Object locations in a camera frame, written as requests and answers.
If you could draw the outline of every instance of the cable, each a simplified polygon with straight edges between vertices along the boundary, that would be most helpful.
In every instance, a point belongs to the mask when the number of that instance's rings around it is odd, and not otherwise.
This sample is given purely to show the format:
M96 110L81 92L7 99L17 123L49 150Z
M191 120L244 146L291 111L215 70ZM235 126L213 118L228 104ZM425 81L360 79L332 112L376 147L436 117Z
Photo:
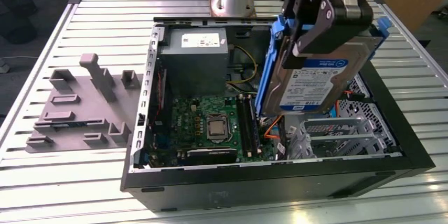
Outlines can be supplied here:
M231 132L231 120L229 120L229 118L227 118L227 130L229 131L229 135L231 135L229 139L227 140L227 142L229 142L233 138L233 134Z
M243 53L245 53L245 55L251 58L255 69L253 69L252 76L249 78L247 78L245 80L240 80L240 81L228 81L227 83L244 83L244 82L252 81L252 79L255 78L255 76L257 74L257 63L255 62L253 56L248 53L248 51L245 51L245 49L243 47L235 46L235 48L237 48L239 50L241 50Z
M35 58L35 59L37 59L39 57L35 57L35 56L11 56L11 57L1 57L0 60L1 59L12 59L12 58Z
M241 73L240 73L240 77L241 77L241 80L245 79L245 77L244 77L244 71L241 71ZM245 82L245 83L243 83L243 84L247 85L247 86L249 87L249 90L251 90L252 92L257 92L257 89L252 86L252 84L251 84L249 82Z
M336 103L335 103L335 112L336 112L336 117L339 118L339 100L336 100Z
M269 135L269 131L272 130L273 126L277 124L279 120L283 118L283 115L279 115L277 118L275 119L273 123L271 124L268 130L264 133L265 138L280 138L279 136Z
M236 85L231 84L231 83L227 83L228 86L231 86L232 89L235 89L237 92L240 93L245 93L245 94L257 94L256 92L249 92L249 91L245 91L243 89L240 89Z
M151 123L151 128L152 128L152 125L155 124L155 122L156 122L156 119L157 119L157 115L160 114L160 111L161 111L161 75L160 75L160 71L159 71L159 73L157 73L157 76L159 76L159 84L157 84L157 90L159 90L159 108L157 108L157 112L156 112L156 115L155 115L155 117L153 117L153 121L152 121L152 123Z

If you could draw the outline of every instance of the floor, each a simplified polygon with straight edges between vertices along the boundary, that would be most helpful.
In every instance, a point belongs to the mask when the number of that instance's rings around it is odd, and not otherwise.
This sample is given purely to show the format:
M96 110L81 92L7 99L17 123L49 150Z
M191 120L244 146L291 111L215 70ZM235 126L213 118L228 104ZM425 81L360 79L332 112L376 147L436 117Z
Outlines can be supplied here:
M15 56L37 57L45 46L68 0L33 1L39 12L31 17L31 21L37 29L37 38L25 45L11 45L0 37L0 59ZM417 39L431 40L427 49L445 71L448 71L448 60L445 59L448 53L448 44L445 43L448 39L447 28L448 19L439 20L436 16L431 16L415 33ZM36 60L33 58L8 58L4 61L11 66L11 71L7 74L0 74L0 125Z

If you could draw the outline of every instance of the green circuit board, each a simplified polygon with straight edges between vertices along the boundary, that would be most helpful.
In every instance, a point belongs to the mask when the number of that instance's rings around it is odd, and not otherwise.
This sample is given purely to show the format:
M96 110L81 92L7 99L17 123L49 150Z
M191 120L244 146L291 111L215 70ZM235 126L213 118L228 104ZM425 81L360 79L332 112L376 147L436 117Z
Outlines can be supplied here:
M207 139L207 117L227 115L229 137L221 143ZM269 161L273 158L272 144L260 146L261 154L247 157L243 154L240 125L235 97L179 98L173 101L172 148L228 147L237 150L240 162Z

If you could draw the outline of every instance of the table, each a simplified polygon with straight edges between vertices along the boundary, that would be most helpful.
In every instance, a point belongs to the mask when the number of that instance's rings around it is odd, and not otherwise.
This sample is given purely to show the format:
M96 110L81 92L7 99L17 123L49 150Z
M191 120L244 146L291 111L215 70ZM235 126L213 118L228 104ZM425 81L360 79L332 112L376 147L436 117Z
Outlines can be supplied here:
M280 11L277 0L255 3L259 16L273 16ZM124 69L143 73L152 18L209 15L208 0L81 0L65 8L0 128L0 222L445 223L447 74L387 5L371 0L369 4L375 19L388 16L393 22L372 62L436 168L359 198L152 213L119 190L124 148L28 154L25 140L49 96L53 69L68 68L72 74L87 75L77 66L79 56L96 52L99 64L111 74Z

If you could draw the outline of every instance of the robotic arm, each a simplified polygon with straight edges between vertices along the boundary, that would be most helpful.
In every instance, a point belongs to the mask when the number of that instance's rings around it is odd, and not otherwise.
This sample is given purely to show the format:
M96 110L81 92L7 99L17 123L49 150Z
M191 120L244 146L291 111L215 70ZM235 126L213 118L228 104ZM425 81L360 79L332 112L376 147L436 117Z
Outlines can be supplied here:
M283 0L271 28L259 116L325 113L383 37L367 0ZM215 16L253 15L253 0L212 0Z

